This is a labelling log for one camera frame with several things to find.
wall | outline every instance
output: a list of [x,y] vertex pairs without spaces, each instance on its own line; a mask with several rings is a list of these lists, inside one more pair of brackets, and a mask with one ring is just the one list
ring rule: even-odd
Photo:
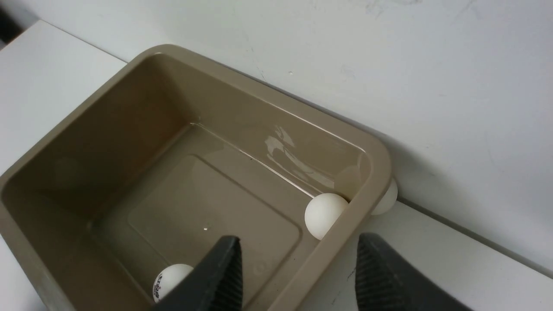
[[400,195],[553,271],[553,2],[0,2],[125,61],[184,46],[370,129]]

ping pong ball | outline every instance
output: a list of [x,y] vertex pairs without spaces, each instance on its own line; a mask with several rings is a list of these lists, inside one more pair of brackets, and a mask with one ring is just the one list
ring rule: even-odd
[[337,194],[319,194],[305,208],[307,230],[318,240],[322,240],[347,206],[348,202]]
[[163,269],[154,281],[154,288],[152,289],[154,301],[157,303],[169,294],[193,269],[182,263]]

white table surface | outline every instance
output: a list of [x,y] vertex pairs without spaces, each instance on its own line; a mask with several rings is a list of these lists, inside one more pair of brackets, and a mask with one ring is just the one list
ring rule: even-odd
[[[0,174],[124,65],[45,22],[0,50]],[[362,231],[474,310],[553,309],[553,280],[402,203]],[[356,310],[355,251],[351,239],[301,310]],[[44,309],[1,239],[0,275],[2,309]]]

scuff mark on wall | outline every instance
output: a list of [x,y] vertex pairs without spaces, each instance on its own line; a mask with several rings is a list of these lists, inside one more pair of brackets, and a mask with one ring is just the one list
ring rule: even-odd
[[371,0],[365,5],[365,14],[373,15],[378,19],[392,6],[411,6],[419,3],[422,3],[422,0]]
[[464,6],[463,8],[461,8],[461,10],[460,10],[459,12],[457,12],[457,14],[456,14],[455,17],[453,18],[453,22],[452,22],[451,24],[452,24],[452,25],[455,24],[455,23],[459,20],[459,18],[460,18],[461,16],[463,16],[463,14],[464,14],[465,12],[467,12],[468,9],[470,9],[471,6],[472,6],[472,4],[474,4],[475,2],[476,2],[476,0],[468,0],[467,4],[465,4],[465,6]]

plastic bin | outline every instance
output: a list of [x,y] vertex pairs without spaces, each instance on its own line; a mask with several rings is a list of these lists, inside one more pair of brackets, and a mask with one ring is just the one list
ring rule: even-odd
[[[292,310],[387,190],[376,138],[186,49],[138,55],[0,178],[0,230],[53,309],[140,310],[241,238],[244,309]],[[324,192],[351,201],[322,241]]]

